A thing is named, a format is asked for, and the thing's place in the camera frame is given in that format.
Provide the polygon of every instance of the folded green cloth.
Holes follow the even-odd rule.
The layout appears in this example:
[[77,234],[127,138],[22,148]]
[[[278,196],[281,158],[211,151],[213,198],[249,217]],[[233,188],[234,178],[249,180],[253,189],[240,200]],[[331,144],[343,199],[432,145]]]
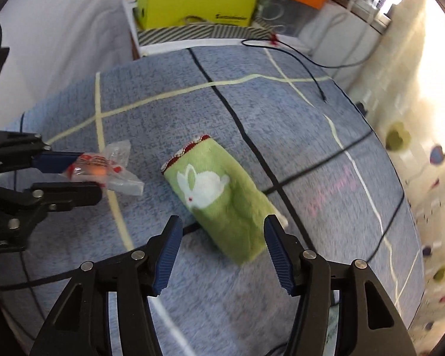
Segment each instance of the folded green cloth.
[[178,151],[161,171],[216,245],[239,265],[267,247],[267,215],[275,214],[287,226],[241,165],[209,135]]

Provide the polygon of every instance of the rabbit design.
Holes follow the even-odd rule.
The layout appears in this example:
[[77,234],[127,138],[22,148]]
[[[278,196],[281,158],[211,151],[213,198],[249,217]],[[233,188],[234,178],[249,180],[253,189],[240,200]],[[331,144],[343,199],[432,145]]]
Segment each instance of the rabbit design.
[[[192,189],[188,181],[190,170],[195,174],[195,185]],[[219,178],[219,175],[212,171],[197,173],[192,165],[188,165],[186,166],[185,175],[178,172],[177,181],[178,186],[185,195],[188,209],[192,207],[204,209],[219,198],[224,191],[224,187],[229,183],[229,176],[224,175],[222,178]]]

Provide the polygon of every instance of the green box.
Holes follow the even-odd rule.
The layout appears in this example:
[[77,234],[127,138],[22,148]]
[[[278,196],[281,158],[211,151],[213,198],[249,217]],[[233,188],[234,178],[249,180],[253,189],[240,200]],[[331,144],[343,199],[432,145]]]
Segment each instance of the green box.
[[137,0],[143,29],[185,25],[188,16],[210,23],[249,26],[257,0]]

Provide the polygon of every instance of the candy wrapper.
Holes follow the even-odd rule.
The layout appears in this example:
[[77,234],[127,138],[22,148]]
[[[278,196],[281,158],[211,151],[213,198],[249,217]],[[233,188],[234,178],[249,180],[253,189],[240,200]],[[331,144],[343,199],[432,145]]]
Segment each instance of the candy wrapper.
[[109,144],[101,153],[85,153],[63,173],[72,182],[97,182],[103,188],[130,196],[143,193],[143,182],[126,169],[128,140]]

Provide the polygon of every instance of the metal rivet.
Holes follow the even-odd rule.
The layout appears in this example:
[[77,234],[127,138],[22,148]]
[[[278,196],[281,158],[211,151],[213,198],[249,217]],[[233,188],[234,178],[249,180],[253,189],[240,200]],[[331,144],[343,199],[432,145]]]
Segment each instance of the metal rivet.
[[20,220],[18,218],[12,218],[8,221],[8,229],[18,229],[20,227]]
[[43,190],[34,190],[32,192],[33,197],[35,198],[41,198],[44,195],[44,191]]
[[305,250],[303,252],[303,256],[307,259],[307,260],[314,260],[317,257],[317,254],[313,251],[313,250]]
[[366,263],[365,260],[356,260],[355,266],[358,269],[366,269],[368,267],[368,264]]
[[141,250],[136,250],[132,253],[132,258],[134,260],[141,260],[144,257],[145,257],[145,253]]
[[90,261],[86,261],[81,264],[82,271],[90,271],[93,268],[94,264]]

